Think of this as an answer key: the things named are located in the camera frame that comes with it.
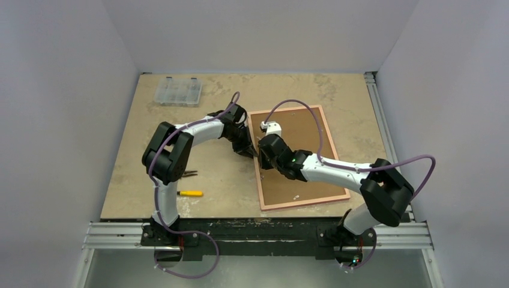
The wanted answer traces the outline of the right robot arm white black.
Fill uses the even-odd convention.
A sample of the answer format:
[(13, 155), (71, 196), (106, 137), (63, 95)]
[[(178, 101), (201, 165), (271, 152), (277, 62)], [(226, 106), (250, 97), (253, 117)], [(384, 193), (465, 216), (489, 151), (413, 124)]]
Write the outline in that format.
[(337, 228), (338, 239), (351, 244), (366, 230), (383, 224), (397, 227), (411, 201), (413, 186), (387, 160), (347, 163), (321, 158), (306, 150), (292, 150), (277, 134), (258, 142), (259, 162), (290, 180), (323, 182), (354, 191), (364, 203), (345, 213)]

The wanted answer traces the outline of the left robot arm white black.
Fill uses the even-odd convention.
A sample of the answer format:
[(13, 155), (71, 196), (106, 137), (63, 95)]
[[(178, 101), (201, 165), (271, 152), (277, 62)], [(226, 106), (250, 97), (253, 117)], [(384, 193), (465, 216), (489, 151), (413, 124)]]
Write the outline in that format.
[(210, 113), (194, 122), (179, 125), (162, 122), (158, 125), (142, 155), (142, 164), (154, 183), (152, 218), (159, 225), (155, 237), (163, 245), (176, 243), (179, 234), (183, 234), (174, 225), (179, 220), (177, 186), (194, 146), (224, 138), (230, 141), (234, 153), (248, 158), (258, 156), (246, 119), (246, 110), (230, 103), (226, 110)]

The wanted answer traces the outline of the aluminium rail frame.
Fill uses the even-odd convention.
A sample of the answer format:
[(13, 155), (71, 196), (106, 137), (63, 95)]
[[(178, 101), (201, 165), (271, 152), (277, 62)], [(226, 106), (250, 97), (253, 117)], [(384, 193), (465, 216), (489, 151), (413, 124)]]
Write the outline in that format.
[(345, 273), (310, 257), (223, 256), (206, 277), (186, 280), (154, 268), (151, 252), (139, 243), (148, 216), (151, 187), (141, 165), (142, 146), (157, 124), (181, 117), (192, 121), (227, 102), (235, 91), (250, 111), (268, 110), (294, 99), (322, 106), (338, 156), (399, 161), (396, 126), (375, 73), (198, 74), (197, 107), (159, 106), (153, 101), (163, 74), (142, 73), (122, 135), (101, 220), (90, 225), (74, 287), (442, 287), (429, 234), (406, 245), (394, 229), (381, 229), (380, 244), (359, 271)]

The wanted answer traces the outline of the pink photo frame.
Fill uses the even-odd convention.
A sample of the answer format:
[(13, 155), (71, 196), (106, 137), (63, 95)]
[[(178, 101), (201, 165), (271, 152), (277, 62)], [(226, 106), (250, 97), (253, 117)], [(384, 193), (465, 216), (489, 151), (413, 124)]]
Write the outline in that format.
[[(324, 110), (320, 105), (307, 108), (279, 108), (270, 117), (282, 127), (281, 137), (294, 152), (294, 159), (289, 163), (303, 164), (304, 154), (301, 151), (315, 153), (319, 148), (319, 133), (322, 132), (322, 156), (339, 159), (333, 137), (327, 124)], [(261, 210), (293, 208), (296, 206), (315, 205), (327, 202), (347, 201), (351, 198), (349, 190), (324, 182), (304, 182), (288, 179), (276, 169), (261, 169), (258, 159), (254, 160), (255, 174)]]

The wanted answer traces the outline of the clear plastic organizer box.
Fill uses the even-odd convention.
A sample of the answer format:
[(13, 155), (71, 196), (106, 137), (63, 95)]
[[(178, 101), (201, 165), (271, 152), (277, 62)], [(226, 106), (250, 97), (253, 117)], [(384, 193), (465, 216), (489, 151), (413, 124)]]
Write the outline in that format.
[(154, 102), (162, 106), (197, 107), (201, 92), (202, 82), (196, 77), (164, 77), (158, 83)]

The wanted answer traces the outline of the yellow screwdriver near front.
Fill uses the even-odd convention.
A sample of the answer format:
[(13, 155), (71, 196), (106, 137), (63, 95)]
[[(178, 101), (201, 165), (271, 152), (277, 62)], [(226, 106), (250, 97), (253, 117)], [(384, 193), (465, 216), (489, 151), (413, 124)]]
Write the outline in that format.
[(201, 191), (177, 191), (177, 195), (181, 197), (202, 197), (203, 192)]

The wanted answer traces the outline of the yellow handled pliers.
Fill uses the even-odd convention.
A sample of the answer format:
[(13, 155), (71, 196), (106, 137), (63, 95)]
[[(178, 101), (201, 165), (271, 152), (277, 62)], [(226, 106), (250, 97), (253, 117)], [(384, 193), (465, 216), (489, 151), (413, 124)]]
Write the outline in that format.
[(182, 177), (183, 178), (188, 178), (188, 177), (197, 176), (197, 175), (198, 175), (198, 171), (197, 170), (186, 170), (182, 174)]

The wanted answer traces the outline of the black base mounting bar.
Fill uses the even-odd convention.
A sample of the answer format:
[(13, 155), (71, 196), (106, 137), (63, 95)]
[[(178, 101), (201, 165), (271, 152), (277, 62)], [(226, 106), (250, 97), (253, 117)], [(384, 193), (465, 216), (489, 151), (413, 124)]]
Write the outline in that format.
[(176, 247), (184, 261), (203, 256), (288, 256), (335, 260), (356, 267), (376, 244), (370, 228), (354, 235), (341, 217), (179, 218), (166, 230), (150, 219), (142, 227), (140, 244), (162, 250)]

